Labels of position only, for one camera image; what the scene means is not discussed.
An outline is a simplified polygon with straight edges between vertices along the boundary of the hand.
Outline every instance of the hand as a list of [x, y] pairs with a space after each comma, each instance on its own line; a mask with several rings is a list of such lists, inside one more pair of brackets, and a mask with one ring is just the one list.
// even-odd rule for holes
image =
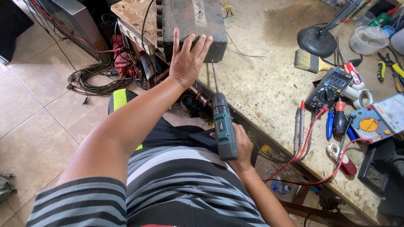
[[[233, 128], [234, 136], [236, 137], [238, 159], [228, 161], [227, 163], [238, 174], [253, 168], [251, 165], [253, 143], [251, 143], [242, 125], [233, 122]], [[216, 138], [216, 133], [213, 132], [210, 136]]]
[[174, 28], [173, 59], [171, 60], [170, 76], [175, 78], [184, 89], [190, 88], [198, 77], [199, 70], [213, 40], [212, 36], [206, 38], [206, 35], [202, 34], [191, 50], [194, 39], [195, 34], [189, 35], [184, 40], [180, 51], [179, 30], [177, 27]]

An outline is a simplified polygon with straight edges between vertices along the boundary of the workbench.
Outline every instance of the workbench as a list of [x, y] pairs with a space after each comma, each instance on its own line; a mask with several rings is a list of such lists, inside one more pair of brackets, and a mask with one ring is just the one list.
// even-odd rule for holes
[[[314, 90], [312, 82], [325, 74], [324, 71], [314, 74], [293, 67], [295, 51], [299, 48], [296, 35], [309, 25], [328, 22], [336, 10], [319, 0], [229, 1], [236, 15], [224, 22], [234, 43], [228, 39], [223, 61], [215, 64], [220, 91], [238, 114], [280, 149], [292, 154], [296, 108]], [[140, 34], [149, 3], [150, 0], [122, 0], [111, 9], [132, 31]], [[353, 24], [341, 24], [331, 31], [334, 36], [339, 36], [340, 48], [348, 60], [359, 58], [348, 45], [355, 31]], [[155, 46], [157, 40], [162, 40], [156, 36], [156, 30], [156, 5], [153, 3], [145, 23], [144, 38]], [[234, 45], [246, 55], [265, 57], [242, 56]], [[385, 54], [388, 50], [384, 48], [380, 52]], [[334, 62], [334, 56], [328, 60]], [[383, 83], [377, 80], [377, 62], [376, 53], [365, 55], [362, 64], [357, 67], [364, 78], [365, 88], [372, 91], [374, 101], [396, 93], [389, 69]], [[207, 89], [215, 90], [211, 64], [202, 66], [198, 81]], [[348, 103], [345, 113], [353, 110]], [[305, 127], [309, 128], [313, 113], [306, 111], [305, 116]], [[326, 118], [327, 114], [324, 114], [316, 122], [311, 151], [300, 163], [318, 179], [331, 174], [335, 166], [335, 160], [326, 151], [327, 145], [340, 144], [341, 141], [341, 138], [335, 140], [335, 136], [330, 141], [326, 140]], [[367, 145], [355, 143], [347, 150], [346, 154], [358, 170], [366, 149]], [[339, 171], [326, 185], [372, 224], [386, 224], [385, 217], [377, 213], [381, 198], [356, 177]]]

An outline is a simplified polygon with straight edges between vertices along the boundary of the yellow dial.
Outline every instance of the yellow dial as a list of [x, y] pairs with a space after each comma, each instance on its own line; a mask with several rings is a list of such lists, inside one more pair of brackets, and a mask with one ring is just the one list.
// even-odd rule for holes
[[377, 121], [373, 118], [364, 118], [359, 122], [359, 127], [366, 132], [373, 132], [377, 129]]

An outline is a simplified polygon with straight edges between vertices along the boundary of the paintbrush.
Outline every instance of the paintbrush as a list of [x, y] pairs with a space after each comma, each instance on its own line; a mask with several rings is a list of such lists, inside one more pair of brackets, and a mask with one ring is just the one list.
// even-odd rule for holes
[[308, 70], [313, 73], [328, 71], [334, 66], [325, 63], [320, 57], [298, 49], [295, 55], [295, 68]]

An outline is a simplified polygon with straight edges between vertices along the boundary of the green bottle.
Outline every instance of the green bottle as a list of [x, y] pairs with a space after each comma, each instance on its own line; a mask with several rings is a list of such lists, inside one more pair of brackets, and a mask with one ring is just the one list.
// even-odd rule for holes
[[394, 9], [387, 11], [387, 13], [381, 13], [368, 26], [370, 26], [370, 27], [383, 26], [385, 23], [389, 22], [389, 20], [391, 19], [391, 16], [401, 6], [401, 4], [402, 3], [400, 3]]

